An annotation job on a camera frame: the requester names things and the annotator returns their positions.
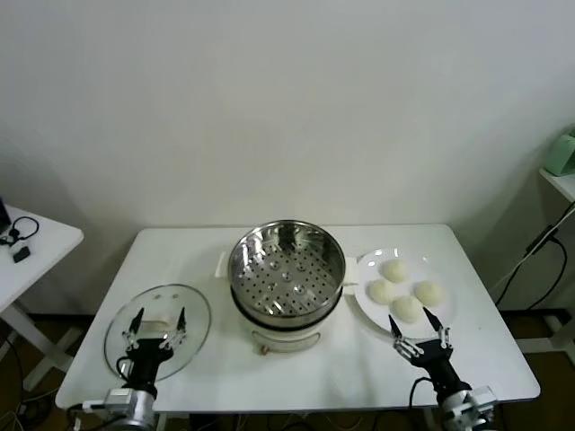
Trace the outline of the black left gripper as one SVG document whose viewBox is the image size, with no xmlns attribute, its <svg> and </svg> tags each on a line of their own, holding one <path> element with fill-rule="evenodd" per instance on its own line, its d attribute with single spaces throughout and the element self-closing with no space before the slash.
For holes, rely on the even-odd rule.
<svg viewBox="0 0 575 431">
<path fill-rule="evenodd" d="M 141 307 L 131 320 L 128 328 L 122 332 L 125 341 L 126 354 L 117 360 L 117 373 L 125 382 L 123 388 L 136 391 L 156 391 L 155 381 L 158 369 L 163 362 L 173 358 L 176 349 L 187 337 L 187 321 L 185 308 L 181 308 L 176 327 L 166 333 L 162 339 L 140 339 L 138 334 L 145 308 Z M 121 371 L 120 365 L 126 361 L 131 363 L 128 374 Z"/>
</svg>

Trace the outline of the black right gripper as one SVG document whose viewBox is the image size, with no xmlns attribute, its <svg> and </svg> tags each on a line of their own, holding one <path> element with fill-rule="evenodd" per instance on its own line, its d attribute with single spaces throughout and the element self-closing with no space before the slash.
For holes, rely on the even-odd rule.
<svg viewBox="0 0 575 431">
<path fill-rule="evenodd" d="M 439 318 L 428 308 L 424 307 L 423 311 L 436 336 L 418 343 L 417 346 L 404 337 L 394 318 L 388 316 L 395 351 L 403 358 L 409 359 L 412 365 L 428 373 L 438 396 L 451 396 L 460 391 L 470 391 L 471 386 L 459 378 L 450 363 L 453 353 L 450 328 L 444 327 Z M 423 353 L 418 354 L 418 347 Z"/>
</svg>

